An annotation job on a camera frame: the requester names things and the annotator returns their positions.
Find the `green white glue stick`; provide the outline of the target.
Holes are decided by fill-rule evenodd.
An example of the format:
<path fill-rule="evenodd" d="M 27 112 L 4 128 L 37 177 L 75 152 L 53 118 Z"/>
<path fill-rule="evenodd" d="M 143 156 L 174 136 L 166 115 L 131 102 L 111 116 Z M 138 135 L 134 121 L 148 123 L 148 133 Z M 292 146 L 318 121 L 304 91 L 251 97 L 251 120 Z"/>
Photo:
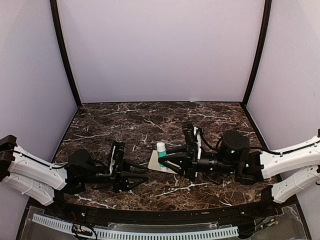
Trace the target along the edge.
<path fill-rule="evenodd" d="M 165 146 L 164 142 L 157 142 L 156 147 L 157 147 L 158 159 L 165 157 L 167 155 L 166 146 Z M 160 167 L 161 171 L 163 171 L 163 172 L 166 172 L 168 170 L 168 168 L 160 162 L 159 162 L 159 167 Z"/>

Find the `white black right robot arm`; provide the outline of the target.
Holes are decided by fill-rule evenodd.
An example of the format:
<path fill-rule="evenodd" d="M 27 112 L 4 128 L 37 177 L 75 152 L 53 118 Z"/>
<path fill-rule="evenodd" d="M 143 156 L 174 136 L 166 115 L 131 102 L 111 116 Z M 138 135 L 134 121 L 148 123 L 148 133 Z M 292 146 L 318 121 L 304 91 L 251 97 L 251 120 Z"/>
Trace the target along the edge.
<path fill-rule="evenodd" d="M 262 201 L 255 205 L 255 213 L 266 217 L 287 199 L 320 179 L 320 137 L 276 151 L 251 146 L 248 137 L 237 131 L 227 131 L 213 148 L 207 144 L 201 128 L 186 126 L 183 130 L 186 144 L 167 150 L 158 156 L 158 163 L 178 175 L 194 180 L 197 173 L 233 175 L 235 182 L 254 185 L 278 174 L 296 170 L 288 178 L 267 186 L 261 192 Z"/>

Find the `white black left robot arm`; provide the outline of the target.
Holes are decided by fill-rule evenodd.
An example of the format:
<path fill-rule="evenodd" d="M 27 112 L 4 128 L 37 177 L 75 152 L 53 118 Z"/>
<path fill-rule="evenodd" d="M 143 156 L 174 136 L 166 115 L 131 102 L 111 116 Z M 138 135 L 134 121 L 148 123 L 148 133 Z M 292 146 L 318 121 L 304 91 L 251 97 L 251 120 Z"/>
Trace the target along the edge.
<path fill-rule="evenodd" d="M 0 140 L 0 181 L 67 218 L 70 206 L 59 197 L 86 191 L 87 184 L 111 185 L 115 193 L 128 192 L 147 182 L 146 168 L 124 159 L 125 143 L 114 141 L 107 162 L 92 158 L 86 149 L 78 149 L 66 163 L 47 162 L 24 150 L 17 138 Z"/>

